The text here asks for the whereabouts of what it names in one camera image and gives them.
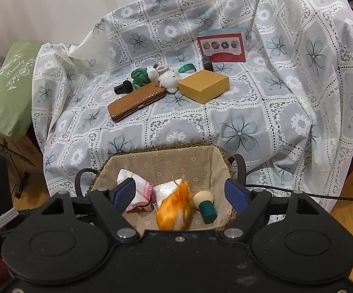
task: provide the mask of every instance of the basket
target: basket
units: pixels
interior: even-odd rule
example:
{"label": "basket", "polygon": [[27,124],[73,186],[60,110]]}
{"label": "basket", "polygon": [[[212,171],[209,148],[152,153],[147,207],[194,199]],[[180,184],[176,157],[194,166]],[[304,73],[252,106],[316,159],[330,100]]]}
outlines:
{"label": "basket", "polygon": [[[192,210],[191,219],[185,230],[220,229],[229,223],[232,216],[232,206],[224,195],[224,183],[234,176],[230,164],[234,159],[238,163],[238,180],[242,179],[245,182],[243,158],[235,155],[227,159],[222,149],[214,145],[166,147],[115,155],[102,166],[90,190],[112,189],[116,186],[121,169],[127,169],[153,185],[163,184],[184,175],[184,178],[189,181],[193,195],[203,190],[213,193],[214,207],[218,215],[213,223],[205,224],[200,212]],[[144,230],[158,230],[155,210],[125,212],[123,216],[140,234],[143,234]]]}

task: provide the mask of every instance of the yellow box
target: yellow box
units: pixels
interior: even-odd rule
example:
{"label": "yellow box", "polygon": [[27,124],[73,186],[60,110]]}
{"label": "yellow box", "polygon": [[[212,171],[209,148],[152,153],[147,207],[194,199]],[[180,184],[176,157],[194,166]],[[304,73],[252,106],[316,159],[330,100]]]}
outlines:
{"label": "yellow box", "polygon": [[229,90],[229,79],[222,74],[201,70],[182,79],[178,85],[182,95],[205,104]]}

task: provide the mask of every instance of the tape roll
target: tape roll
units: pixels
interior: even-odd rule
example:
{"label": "tape roll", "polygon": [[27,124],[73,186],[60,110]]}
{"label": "tape roll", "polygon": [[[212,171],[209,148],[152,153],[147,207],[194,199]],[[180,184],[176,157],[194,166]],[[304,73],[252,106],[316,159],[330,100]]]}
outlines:
{"label": "tape roll", "polygon": [[170,70],[170,67],[167,65],[162,65],[156,67],[156,70],[158,71],[159,75],[164,74],[166,71]]}
{"label": "tape roll", "polygon": [[185,72],[187,72],[187,71],[189,71],[191,69],[194,70],[194,71],[197,71],[196,67],[193,64],[189,63],[189,64],[186,64],[186,65],[183,65],[180,69],[178,69],[178,72],[180,74],[182,74],[182,73],[185,73]]}

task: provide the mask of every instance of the orange feather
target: orange feather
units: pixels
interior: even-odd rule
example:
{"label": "orange feather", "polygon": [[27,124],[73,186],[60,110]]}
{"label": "orange feather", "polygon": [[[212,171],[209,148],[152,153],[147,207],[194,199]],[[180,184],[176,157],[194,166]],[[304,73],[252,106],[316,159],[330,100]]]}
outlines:
{"label": "orange feather", "polygon": [[160,230],[183,230],[189,220],[190,208],[189,182],[181,182],[158,208],[156,212],[158,228]]}

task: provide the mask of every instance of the green plush toy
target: green plush toy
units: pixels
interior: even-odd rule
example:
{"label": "green plush toy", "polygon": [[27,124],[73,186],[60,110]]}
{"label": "green plush toy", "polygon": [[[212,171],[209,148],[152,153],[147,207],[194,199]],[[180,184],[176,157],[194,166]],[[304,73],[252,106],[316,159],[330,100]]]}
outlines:
{"label": "green plush toy", "polygon": [[150,82],[157,82],[159,79],[159,72],[156,68],[148,66],[147,68],[135,69],[130,76],[133,79],[133,88],[138,89]]}

